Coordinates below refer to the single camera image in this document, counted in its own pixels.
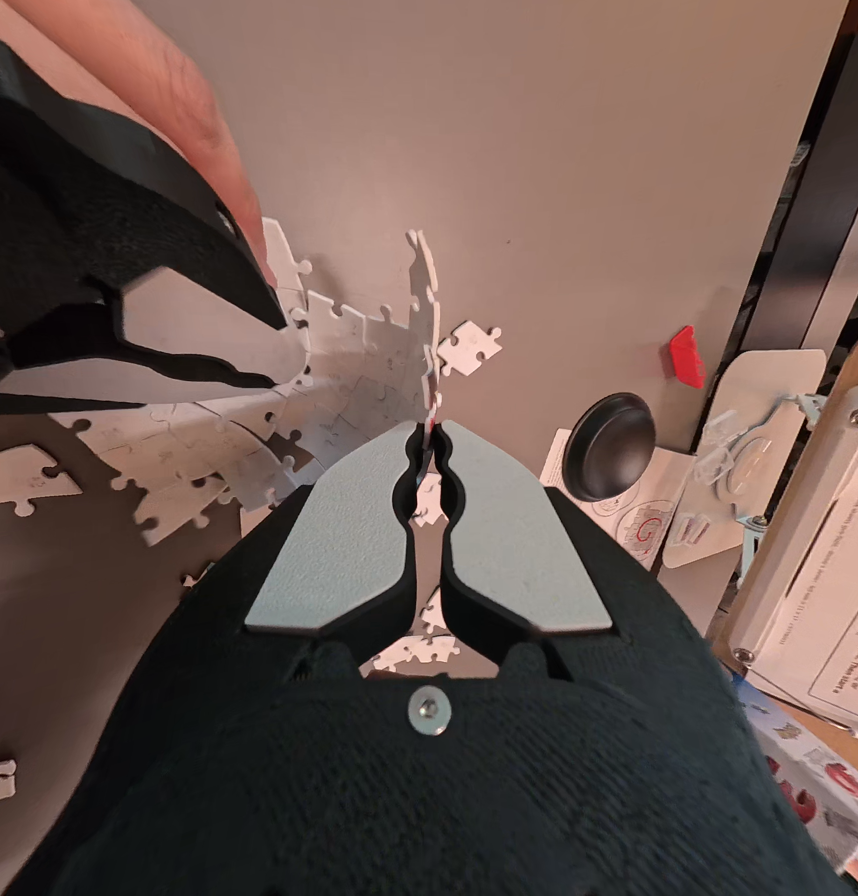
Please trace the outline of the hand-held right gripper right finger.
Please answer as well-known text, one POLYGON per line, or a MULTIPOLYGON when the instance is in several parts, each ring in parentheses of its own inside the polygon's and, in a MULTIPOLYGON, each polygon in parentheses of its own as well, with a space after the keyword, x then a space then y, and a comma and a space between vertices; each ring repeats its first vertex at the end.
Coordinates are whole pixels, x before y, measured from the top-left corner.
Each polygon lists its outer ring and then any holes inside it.
POLYGON ((446 528, 447 628, 502 665, 517 644, 608 633, 614 622, 545 487, 501 448, 446 420, 434 429, 446 528))

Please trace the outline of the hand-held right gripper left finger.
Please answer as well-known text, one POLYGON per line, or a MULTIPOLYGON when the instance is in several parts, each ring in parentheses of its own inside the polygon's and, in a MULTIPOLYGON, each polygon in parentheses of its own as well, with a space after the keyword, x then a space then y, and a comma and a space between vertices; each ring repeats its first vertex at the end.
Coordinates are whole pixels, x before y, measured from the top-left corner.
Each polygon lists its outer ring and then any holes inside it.
POLYGON ((338 642, 357 662, 406 634, 424 435, 421 423, 397 424, 318 479, 251 605, 248 630, 338 642))

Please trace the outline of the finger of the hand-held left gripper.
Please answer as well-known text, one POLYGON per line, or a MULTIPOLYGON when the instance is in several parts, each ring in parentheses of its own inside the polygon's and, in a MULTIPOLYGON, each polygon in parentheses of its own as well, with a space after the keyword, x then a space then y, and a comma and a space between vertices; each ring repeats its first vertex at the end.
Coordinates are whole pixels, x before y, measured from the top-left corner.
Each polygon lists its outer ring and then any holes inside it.
POLYGON ((210 389, 269 389, 294 382, 308 351, 294 325, 274 329, 168 268, 121 296, 121 331, 133 346, 177 358, 210 389))
POLYGON ((277 383, 277 349, 233 346, 229 357, 168 353, 117 342, 97 356, 15 361, 0 342, 0 395, 167 404, 266 392, 277 383))

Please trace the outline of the bowl-shaped assembled puzzle section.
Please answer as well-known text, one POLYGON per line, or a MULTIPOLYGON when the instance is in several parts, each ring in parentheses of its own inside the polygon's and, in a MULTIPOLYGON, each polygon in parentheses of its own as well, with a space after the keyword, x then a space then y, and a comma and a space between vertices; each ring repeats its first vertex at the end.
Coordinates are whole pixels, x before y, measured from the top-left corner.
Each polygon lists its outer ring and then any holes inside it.
POLYGON ((241 507, 246 535, 300 486, 400 422, 431 431, 437 393, 440 305, 432 252, 409 230, 409 319, 394 322, 309 289, 278 222, 265 219, 267 244, 286 286, 297 334, 308 350, 299 375, 266 392, 226 398, 56 414, 115 474, 111 488, 144 490, 133 511, 148 546, 188 523, 205 527, 212 503, 241 507))

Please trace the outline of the black round ball stand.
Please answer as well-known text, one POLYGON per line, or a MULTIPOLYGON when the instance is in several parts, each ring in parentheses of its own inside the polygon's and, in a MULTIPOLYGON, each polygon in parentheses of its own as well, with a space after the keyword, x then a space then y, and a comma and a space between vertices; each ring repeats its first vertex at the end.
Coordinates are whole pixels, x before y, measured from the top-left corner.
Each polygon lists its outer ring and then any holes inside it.
POLYGON ((560 467, 563 486, 584 503, 620 496, 636 485, 655 448, 656 425, 647 403, 628 392, 606 396, 569 434, 560 467))

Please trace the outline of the blue puzzle box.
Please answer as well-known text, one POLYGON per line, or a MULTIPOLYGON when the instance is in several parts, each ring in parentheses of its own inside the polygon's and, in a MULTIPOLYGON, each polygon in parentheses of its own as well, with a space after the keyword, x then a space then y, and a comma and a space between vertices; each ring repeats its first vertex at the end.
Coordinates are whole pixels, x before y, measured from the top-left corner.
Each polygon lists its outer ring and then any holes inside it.
POLYGON ((772 776, 837 871, 858 859, 858 769, 737 673, 730 678, 772 776))

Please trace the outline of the person's left hand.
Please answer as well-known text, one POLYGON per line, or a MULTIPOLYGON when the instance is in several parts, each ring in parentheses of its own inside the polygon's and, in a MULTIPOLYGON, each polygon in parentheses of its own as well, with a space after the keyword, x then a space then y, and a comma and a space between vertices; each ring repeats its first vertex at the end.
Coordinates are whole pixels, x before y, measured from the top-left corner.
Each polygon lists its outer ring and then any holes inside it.
POLYGON ((275 287, 258 197, 209 81, 127 1, 0 1, 0 39, 61 94, 119 112, 171 143, 243 230, 275 287))

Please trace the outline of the white instruction leaflet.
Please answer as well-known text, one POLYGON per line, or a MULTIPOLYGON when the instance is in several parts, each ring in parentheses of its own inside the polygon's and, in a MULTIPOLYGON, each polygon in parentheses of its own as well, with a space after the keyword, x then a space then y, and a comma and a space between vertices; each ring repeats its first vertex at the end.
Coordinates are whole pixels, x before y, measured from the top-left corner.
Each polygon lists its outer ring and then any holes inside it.
POLYGON ((613 498, 581 502, 569 494, 562 476, 569 434, 565 428, 556 431, 540 481, 546 487, 557 488, 636 561, 651 570, 691 476, 695 457, 657 447, 634 486, 613 498))

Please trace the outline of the small red plastic object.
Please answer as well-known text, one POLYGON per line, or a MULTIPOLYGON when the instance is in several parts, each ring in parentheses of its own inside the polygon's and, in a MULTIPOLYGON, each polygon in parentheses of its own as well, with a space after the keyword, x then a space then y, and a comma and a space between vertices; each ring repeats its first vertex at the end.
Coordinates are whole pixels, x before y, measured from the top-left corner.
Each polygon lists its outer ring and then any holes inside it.
POLYGON ((706 379, 705 365, 698 350, 693 325, 684 326, 670 339, 668 355, 678 382, 696 390, 703 389, 706 379))

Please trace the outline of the white instruction sign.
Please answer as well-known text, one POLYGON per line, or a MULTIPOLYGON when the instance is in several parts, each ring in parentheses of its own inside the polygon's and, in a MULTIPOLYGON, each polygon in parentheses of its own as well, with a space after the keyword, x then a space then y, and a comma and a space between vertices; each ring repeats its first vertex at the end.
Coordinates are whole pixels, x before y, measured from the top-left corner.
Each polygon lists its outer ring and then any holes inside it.
POLYGON ((759 542, 717 650, 759 691, 858 737, 858 342, 759 542))

